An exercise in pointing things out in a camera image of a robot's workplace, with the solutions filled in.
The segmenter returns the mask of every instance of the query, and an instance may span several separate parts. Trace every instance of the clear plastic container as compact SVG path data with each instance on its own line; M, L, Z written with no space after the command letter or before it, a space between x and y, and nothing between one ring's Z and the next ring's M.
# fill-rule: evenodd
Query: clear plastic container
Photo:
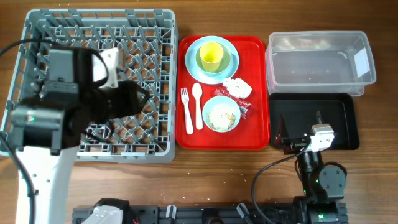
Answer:
M276 32L266 50L269 93L348 93L360 96L376 81L361 31Z

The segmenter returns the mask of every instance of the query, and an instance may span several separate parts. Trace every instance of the gray dish rack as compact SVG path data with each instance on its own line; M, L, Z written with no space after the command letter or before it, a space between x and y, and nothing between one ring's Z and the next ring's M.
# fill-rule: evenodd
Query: gray dish rack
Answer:
M142 113L91 124L87 131L107 140L83 136L77 161L167 163L175 155L175 91L178 29L169 9L34 9L24 24L22 39L39 38L74 47L129 54L129 68L120 80L134 80L150 92ZM45 80L48 44L21 45L2 120L9 133L10 115L19 99L32 96L32 84Z

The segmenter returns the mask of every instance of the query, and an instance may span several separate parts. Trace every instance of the white label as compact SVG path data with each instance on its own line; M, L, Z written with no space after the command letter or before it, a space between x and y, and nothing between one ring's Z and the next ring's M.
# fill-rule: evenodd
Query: white label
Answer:
M354 55L354 60L358 78L370 71L368 55L365 48Z

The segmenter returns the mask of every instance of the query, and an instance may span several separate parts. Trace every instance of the red tray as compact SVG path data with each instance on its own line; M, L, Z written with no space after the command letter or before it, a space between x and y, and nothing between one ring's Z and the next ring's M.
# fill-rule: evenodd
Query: red tray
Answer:
M185 149L230 149L230 150L260 150L269 142L269 110L266 83L265 46L260 39L253 36L221 36L229 40L239 54L239 67L233 78L242 78L253 91L246 101L252 104L248 118L241 118L236 128L227 133L212 131L203 122L203 129L195 127L195 99L192 96L192 86L196 81L185 66L185 54L189 46L202 37L191 35L184 38L178 47L177 72L177 104L176 133L177 142ZM216 88L222 86L200 83L203 95L200 99L201 108L212 97ZM189 109L193 123L193 134L185 130L185 115L181 102L180 89L186 87L189 92Z

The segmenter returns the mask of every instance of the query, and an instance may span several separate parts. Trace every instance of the plastic wrapper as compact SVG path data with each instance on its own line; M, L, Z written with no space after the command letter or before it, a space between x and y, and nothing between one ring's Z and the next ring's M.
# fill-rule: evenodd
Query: plastic wrapper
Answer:
M251 107L251 104L247 101L244 101L242 99L236 98L235 96L232 96L231 94L228 93L227 90L223 89L222 87L219 87L216 89L216 91L214 92L214 95L216 96L227 96L229 98L231 98L232 100L234 100L238 106L239 109L241 110L241 117L243 119L247 118L247 115L249 113L249 109Z

